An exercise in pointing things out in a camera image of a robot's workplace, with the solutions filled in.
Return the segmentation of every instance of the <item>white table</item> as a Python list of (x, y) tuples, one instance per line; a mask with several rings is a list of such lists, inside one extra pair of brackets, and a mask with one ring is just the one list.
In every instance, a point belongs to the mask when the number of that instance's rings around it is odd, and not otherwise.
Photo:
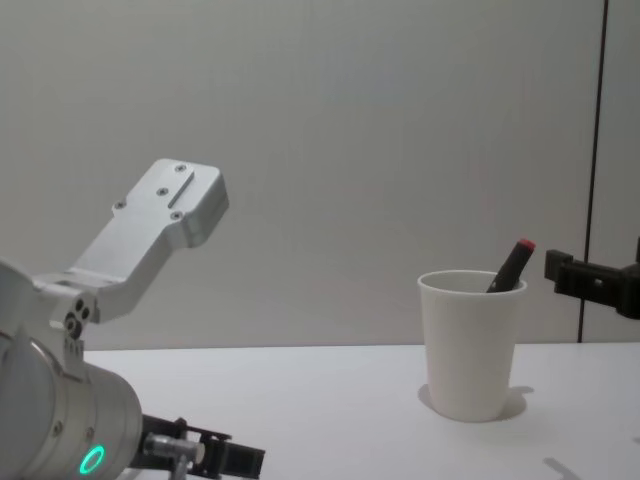
[(126, 378), (145, 413), (267, 450), (264, 480), (640, 478), (640, 344), (518, 346), (511, 385), (534, 390), (527, 409), (485, 424), (422, 403), (419, 346), (87, 357)]

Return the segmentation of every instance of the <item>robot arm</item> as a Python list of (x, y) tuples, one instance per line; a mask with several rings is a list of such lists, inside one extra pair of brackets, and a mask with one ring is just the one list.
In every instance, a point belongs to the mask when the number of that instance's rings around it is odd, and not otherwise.
[[(206, 241), (227, 207), (218, 169), (158, 160), (68, 271), (31, 278), (0, 262), (0, 480), (113, 480), (131, 465), (258, 478), (263, 451), (206, 430), (179, 438), (197, 429), (142, 415), (127, 382), (84, 362), (86, 324), (131, 312), (173, 251)], [(240, 470), (225, 463), (240, 457)]]

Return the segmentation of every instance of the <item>red marker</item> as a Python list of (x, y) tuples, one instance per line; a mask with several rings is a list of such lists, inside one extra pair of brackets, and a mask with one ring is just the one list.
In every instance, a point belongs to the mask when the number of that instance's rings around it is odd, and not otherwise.
[(513, 290), (520, 280), (520, 275), (527, 265), (536, 244), (523, 238), (513, 247), (507, 261), (504, 262), (496, 274), (487, 293), (508, 292)]

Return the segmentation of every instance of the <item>gray wall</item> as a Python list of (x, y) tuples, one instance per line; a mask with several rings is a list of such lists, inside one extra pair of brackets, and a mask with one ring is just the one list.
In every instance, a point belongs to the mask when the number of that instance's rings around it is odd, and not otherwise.
[[(416, 277), (581, 251), (600, 0), (0, 7), (2, 254), (64, 269), (153, 160), (232, 208), (90, 348), (417, 343)], [(522, 341), (575, 341), (543, 255)]]
[[(604, 62), (590, 260), (623, 267), (640, 236), (640, 3), (614, 0)], [(587, 304), (585, 341), (638, 341), (640, 322)]]

